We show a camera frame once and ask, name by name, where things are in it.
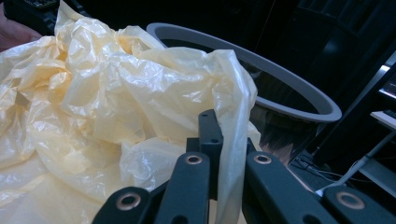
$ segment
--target crumpled plastic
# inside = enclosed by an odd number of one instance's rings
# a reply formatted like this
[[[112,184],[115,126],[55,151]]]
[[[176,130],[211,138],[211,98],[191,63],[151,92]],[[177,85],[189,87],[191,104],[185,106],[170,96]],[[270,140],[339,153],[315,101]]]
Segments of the crumpled plastic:
[[[217,223],[240,211],[256,87],[233,51],[165,49],[61,1],[55,36],[0,54],[2,223],[91,223],[118,189],[169,179],[215,109],[224,136]]]

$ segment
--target human skin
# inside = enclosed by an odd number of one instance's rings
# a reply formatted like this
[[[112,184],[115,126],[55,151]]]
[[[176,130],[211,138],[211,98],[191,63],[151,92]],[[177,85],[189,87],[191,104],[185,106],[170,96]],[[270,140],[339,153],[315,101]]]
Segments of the human skin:
[[[0,4],[0,52],[35,41],[41,37],[41,34],[37,31],[7,19],[4,15],[3,4]]]

